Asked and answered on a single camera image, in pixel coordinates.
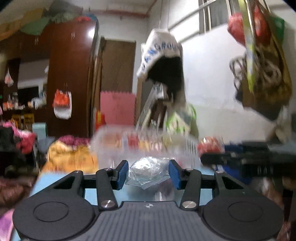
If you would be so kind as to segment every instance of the blue table surface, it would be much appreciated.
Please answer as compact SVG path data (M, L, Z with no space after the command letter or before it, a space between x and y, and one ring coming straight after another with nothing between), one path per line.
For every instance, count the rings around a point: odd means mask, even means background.
M208 168L198 168L205 175L213 175L214 172ZM43 173L39 176L36 184L34 185L31 196L41 191L42 189L48 187L53 184L57 180L66 176L66 173ZM178 205L180 205L182 195L184 190L174 190L174 200ZM118 205L121 204L122 201L147 201L152 202L155 201L155 190L148 191L142 190L140 187L124 185L120 191L114 191L114 195L118 202ZM86 189L85 190L85 199L89 201L92 205L97 205L97 196L96 189ZM200 193L200 205L207 204L212 199L212 190L211 189L202 189ZM20 237L18 236L16 230L13 230L11 241L20 241Z

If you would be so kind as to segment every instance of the circular pad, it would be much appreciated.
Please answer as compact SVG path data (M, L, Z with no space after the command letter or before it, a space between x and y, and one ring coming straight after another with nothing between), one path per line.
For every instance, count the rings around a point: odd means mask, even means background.
M272 238L284 220L281 208L264 196L217 196L206 204L203 216L216 233L237 241Z
M78 196L36 195L21 202L13 213L20 236L39 241L68 239L83 232L93 218L92 205Z
M37 206L34 210L34 216L40 221L55 222L66 217L69 207L62 202L46 202Z

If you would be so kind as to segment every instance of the cabinet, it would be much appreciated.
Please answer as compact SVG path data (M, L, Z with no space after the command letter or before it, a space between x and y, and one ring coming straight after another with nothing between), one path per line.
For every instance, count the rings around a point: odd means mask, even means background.
M22 46L22 34L16 33L7 39L0 41L0 54L5 55L6 59L20 57Z
M57 24L55 38L49 61L47 81L48 135L62 136L72 134L89 136L90 113L87 109L89 70L94 53L95 22ZM57 89L63 90L64 83L72 95L72 115L69 120L56 118L52 103Z
M21 58L22 61L36 61L47 59L50 57L50 52L54 40L54 30L56 24L50 24L45 27L42 34L39 36L21 33Z

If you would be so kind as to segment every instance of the red package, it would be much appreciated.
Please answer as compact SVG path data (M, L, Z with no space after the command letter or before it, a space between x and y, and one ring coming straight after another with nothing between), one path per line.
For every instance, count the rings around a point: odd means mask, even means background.
M271 31L258 6L256 6L254 10L254 20L257 44L260 43L264 46L268 46L271 39ZM235 13L229 18L227 30L237 42L246 46L241 13Z
M54 102L52 107L70 107L70 97L68 92L63 92L61 90L56 91L54 94Z
M137 134L128 135L128 147L132 149L139 148L139 136Z
M95 117L95 130L97 131L103 125L106 125L105 115L98 110Z
M87 16L79 16L77 18L75 18L76 22L83 22L83 21L91 21L90 17Z
M222 153L224 152L223 142L216 137L205 137L197 145L198 155L201 157L204 153Z

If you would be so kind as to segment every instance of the blue gripper pad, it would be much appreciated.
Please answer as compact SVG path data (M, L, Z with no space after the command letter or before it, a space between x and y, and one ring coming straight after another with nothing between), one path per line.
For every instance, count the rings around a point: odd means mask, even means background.
M118 179L116 182L116 190L121 190L125 181L126 181L126 173L128 172L128 162L126 162L123 167L118 172Z
M181 189L181 179L180 179L180 173L178 171L178 169L173 165L173 163L170 161L169 165L168 165L168 173L170 175L170 178L172 180L172 183L174 185L174 187L177 190Z

